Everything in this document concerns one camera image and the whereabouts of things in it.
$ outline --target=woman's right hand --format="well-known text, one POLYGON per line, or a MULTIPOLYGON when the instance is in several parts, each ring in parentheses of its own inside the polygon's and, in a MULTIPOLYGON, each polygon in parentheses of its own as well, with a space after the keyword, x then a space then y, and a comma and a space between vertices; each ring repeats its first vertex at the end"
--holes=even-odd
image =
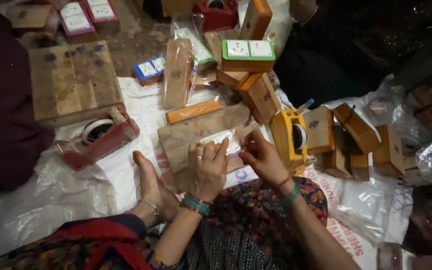
POLYGON ((279 157, 276 146, 268 142, 260 131, 252 131, 244 139, 244 152, 239 153, 244 165, 249 165, 263 181, 277 187, 290 173, 279 157))

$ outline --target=red thread bracelet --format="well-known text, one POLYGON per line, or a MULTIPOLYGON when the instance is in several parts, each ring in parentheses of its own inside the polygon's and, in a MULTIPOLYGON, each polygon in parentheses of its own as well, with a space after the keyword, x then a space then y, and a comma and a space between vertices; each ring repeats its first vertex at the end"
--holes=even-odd
POLYGON ((279 185, 277 185, 278 188, 281 188, 284 186, 284 184, 286 184, 288 181, 291 180, 291 177, 287 177, 285 181, 282 181, 281 183, 279 183, 279 185))

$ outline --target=tape roll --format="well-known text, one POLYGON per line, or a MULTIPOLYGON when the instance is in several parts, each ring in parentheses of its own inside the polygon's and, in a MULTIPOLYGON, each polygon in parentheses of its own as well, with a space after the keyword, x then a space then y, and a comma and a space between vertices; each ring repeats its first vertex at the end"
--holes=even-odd
POLYGON ((101 134, 105 133, 112 125, 114 125, 114 121, 111 119, 101 119, 95 120, 85 126, 82 131, 82 138, 85 143, 92 144, 96 139, 101 136, 101 134))

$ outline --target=hand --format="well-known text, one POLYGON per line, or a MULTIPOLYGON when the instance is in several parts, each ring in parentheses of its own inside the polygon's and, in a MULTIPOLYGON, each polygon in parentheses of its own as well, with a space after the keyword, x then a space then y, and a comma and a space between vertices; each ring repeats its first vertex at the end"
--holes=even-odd
POLYGON ((290 173, 279 157, 276 146, 269 143, 259 131, 249 133, 244 139, 244 152, 239 153, 244 165, 249 165, 263 181, 277 187, 290 173))
POLYGON ((226 150, 230 141, 225 138, 221 145, 214 142, 190 144, 189 166, 196 173, 196 198, 212 203, 226 183, 229 156, 226 150))
POLYGON ((291 0, 289 2, 289 13, 301 25, 304 25, 311 19, 317 8, 316 0, 291 0))

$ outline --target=red tape dispenser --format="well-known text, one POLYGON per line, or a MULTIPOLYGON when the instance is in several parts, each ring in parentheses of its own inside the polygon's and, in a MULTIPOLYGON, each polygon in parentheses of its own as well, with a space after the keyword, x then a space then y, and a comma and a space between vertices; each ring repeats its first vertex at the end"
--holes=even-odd
POLYGON ((104 117, 87 124, 77 138, 57 141, 55 148, 65 163, 80 171, 138 136, 139 127, 124 106, 113 106, 104 117))

